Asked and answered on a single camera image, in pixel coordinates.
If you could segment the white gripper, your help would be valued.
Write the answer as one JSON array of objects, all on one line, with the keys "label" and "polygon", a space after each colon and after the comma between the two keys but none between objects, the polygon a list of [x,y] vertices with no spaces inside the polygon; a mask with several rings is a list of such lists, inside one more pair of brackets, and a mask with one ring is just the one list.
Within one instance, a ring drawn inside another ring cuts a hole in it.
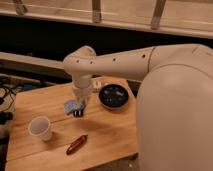
[{"label": "white gripper", "polygon": [[79,105],[83,104],[83,109],[85,109],[89,104],[90,97],[88,96],[91,93],[91,91],[92,91],[92,84],[89,82],[73,83],[73,92],[76,96],[75,101]]}]

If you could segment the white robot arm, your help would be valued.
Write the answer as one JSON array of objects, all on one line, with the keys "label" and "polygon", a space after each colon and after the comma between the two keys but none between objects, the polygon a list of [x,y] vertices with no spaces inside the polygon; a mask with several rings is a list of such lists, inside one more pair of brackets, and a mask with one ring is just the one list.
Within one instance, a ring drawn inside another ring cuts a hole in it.
[{"label": "white robot arm", "polygon": [[136,107],[141,171],[213,171],[213,48],[165,45],[98,57],[84,46],[63,66],[81,100],[93,75],[141,83]]}]

